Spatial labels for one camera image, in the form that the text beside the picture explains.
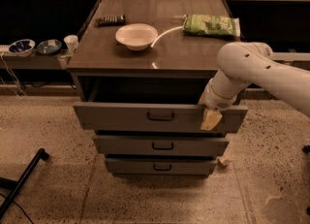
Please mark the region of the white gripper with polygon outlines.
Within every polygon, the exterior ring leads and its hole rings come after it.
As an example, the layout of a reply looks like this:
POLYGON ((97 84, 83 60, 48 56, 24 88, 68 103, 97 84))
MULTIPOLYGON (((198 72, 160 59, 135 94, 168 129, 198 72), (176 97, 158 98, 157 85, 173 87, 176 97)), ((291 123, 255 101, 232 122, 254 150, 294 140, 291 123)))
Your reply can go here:
POLYGON ((233 84, 210 80, 199 99, 199 105, 206 106, 203 109, 201 129, 211 131, 215 128, 222 119, 219 111, 229 109, 236 96, 237 90, 233 84))

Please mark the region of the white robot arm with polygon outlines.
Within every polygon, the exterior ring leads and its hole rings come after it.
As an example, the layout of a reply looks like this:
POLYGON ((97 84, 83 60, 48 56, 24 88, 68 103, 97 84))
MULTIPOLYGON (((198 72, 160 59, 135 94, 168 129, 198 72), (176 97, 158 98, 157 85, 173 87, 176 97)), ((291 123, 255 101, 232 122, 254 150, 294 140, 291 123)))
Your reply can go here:
POLYGON ((297 111, 310 116, 310 72, 271 59, 273 51, 264 43, 228 43, 217 53, 219 67, 207 83, 199 104, 204 106, 201 129, 211 131, 236 96, 255 84, 297 111))

